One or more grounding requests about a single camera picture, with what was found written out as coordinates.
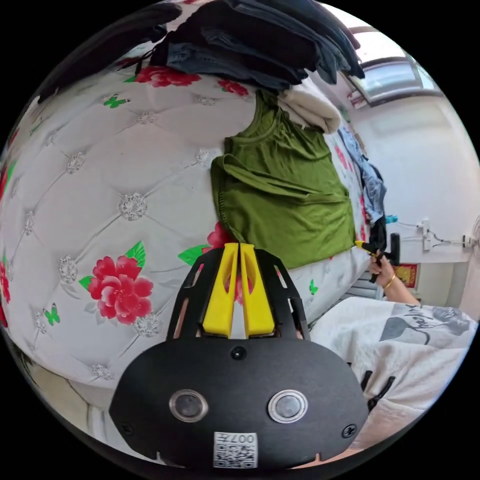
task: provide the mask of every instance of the window frame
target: window frame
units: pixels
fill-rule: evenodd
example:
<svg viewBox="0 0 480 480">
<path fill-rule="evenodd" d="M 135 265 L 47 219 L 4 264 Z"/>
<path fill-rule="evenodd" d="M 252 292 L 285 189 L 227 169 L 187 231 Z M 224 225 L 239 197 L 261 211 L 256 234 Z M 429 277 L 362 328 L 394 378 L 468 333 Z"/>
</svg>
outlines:
<svg viewBox="0 0 480 480">
<path fill-rule="evenodd" d="M 378 29 L 372 27 L 372 26 L 356 26 L 349 28 L 351 31 L 352 35 L 356 34 L 363 34 L 363 33 L 382 33 Z M 403 63 L 403 64 L 409 64 L 412 70 L 412 73 L 415 77 L 415 82 L 418 85 L 417 89 L 415 87 L 412 87 L 411 89 L 405 89 L 404 91 L 399 91 L 397 93 L 393 93 L 394 90 L 392 90 L 391 94 L 385 93 L 381 98 L 372 100 L 369 96 L 369 94 L 361 87 L 359 82 L 355 80 L 354 77 L 351 75 L 348 75 L 346 72 L 342 73 L 342 76 L 345 78 L 347 83 L 351 86 L 352 91 L 357 90 L 362 97 L 365 99 L 367 105 L 369 105 L 371 108 L 377 107 L 378 105 L 383 105 L 387 102 L 393 102 L 395 100 L 402 100 L 406 98 L 411 98 L 411 97 L 444 97 L 444 94 L 438 87 L 438 85 L 435 83 L 435 81 L 430 78 L 432 81 L 433 85 L 436 87 L 436 89 L 423 89 L 421 86 L 423 85 L 422 78 L 420 76 L 419 68 L 422 68 L 417 61 L 415 61 L 411 55 L 409 55 L 402 47 L 399 46 L 405 57 L 399 57 L 399 56 L 390 56 L 390 57 L 381 57 L 381 58 L 376 58 L 373 60 L 368 60 L 365 62 L 362 62 L 361 58 L 358 58 L 360 61 L 360 66 L 364 70 L 374 70 L 377 67 L 381 67 L 384 65 L 392 64 L 392 63 Z"/>
</svg>

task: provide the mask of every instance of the white t-shirt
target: white t-shirt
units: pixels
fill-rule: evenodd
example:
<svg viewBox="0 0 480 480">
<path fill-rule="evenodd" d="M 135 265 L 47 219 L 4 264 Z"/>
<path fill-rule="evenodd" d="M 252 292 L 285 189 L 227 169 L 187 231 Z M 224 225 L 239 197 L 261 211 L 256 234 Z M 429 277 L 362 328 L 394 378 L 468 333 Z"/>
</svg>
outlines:
<svg viewBox="0 0 480 480">
<path fill-rule="evenodd" d="M 371 447 L 429 409 L 460 367 L 477 326 L 455 308 L 360 297 L 317 320 L 311 340 L 351 364 L 359 383 L 366 382 L 367 401 L 391 384 L 351 447 Z"/>
</svg>

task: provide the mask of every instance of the gold bracelet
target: gold bracelet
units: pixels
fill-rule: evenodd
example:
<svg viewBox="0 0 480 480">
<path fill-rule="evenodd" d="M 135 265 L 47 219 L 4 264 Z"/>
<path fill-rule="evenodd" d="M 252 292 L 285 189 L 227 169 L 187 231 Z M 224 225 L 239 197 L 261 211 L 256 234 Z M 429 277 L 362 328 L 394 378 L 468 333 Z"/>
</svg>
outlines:
<svg viewBox="0 0 480 480">
<path fill-rule="evenodd" d="M 383 287 L 384 290 L 386 290 L 388 287 L 390 287 L 390 285 L 392 285 L 392 283 L 394 282 L 394 280 L 397 278 L 397 276 L 395 274 L 393 274 L 393 277 L 391 278 L 391 280 Z"/>
</svg>

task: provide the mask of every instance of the qr code label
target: qr code label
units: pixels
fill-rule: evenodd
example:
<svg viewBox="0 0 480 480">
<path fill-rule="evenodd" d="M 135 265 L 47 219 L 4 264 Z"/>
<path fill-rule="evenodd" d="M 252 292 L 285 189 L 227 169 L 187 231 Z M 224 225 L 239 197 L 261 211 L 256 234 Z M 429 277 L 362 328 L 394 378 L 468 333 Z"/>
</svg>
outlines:
<svg viewBox="0 0 480 480">
<path fill-rule="evenodd" d="M 214 468 L 257 468 L 259 449 L 256 433 L 228 433 L 225 431 L 216 431 L 213 444 Z"/>
</svg>

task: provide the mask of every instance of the floral bedsheet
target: floral bedsheet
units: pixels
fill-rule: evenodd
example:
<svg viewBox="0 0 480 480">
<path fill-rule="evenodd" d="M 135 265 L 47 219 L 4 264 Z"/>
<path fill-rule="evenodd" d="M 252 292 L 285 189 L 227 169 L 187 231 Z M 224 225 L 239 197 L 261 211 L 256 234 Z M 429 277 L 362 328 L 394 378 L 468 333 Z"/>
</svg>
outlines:
<svg viewBox="0 0 480 480">
<path fill-rule="evenodd" d="M 250 86 L 166 67 L 135 75 L 134 66 L 118 70 L 124 60 L 32 104 L 3 152 L 0 181 L 2 328 L 47 370 L 105 388 L 164 341 L 191 265 L 228 241 L 209 168 L 255 112 Z M 337 134 L 326 139 L 366 239 L 352 161 Z M 367 264 L 353 248 L 292 270 L 308 321 Z M 241 302 L 237 288 L 237 338 Z"/>
</svg>

